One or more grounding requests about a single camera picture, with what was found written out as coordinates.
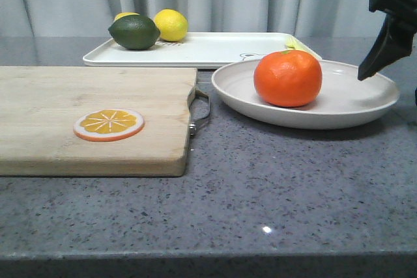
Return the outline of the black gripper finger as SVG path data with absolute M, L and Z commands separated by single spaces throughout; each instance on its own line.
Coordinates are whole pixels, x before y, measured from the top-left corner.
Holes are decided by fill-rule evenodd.
M 416 0 L 369 0 L 368 9 L 386 16 L 374 45 L 358 67 L 360 81 L 408 57 L 416 34 Z

